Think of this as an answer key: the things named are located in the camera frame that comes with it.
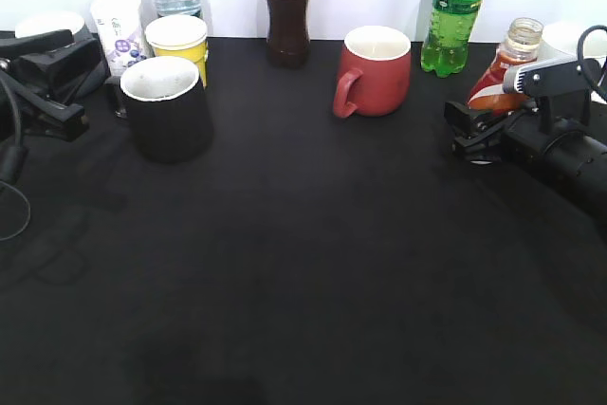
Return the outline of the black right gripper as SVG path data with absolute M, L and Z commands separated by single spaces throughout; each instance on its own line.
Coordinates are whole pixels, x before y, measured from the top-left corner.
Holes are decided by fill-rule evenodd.
M 453 132 L 453 154 L 475 164 L 525 163 L 524 151 L 505 137 L 506 130 L 525 114 L 519 109 L 495 115 L 492 110 L 475 110 L 447 101 L 444 118 Z

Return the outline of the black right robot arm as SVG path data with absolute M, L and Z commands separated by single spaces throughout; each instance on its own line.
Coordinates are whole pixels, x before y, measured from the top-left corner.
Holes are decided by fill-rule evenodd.
M 470 163 L 511 162 L 605 224 L 606 145 L 589 135 L 588 114 L 580 120 L 548 114 L 533 99 L 498 115 L 453 101 L 444 106 L 455 156 Z

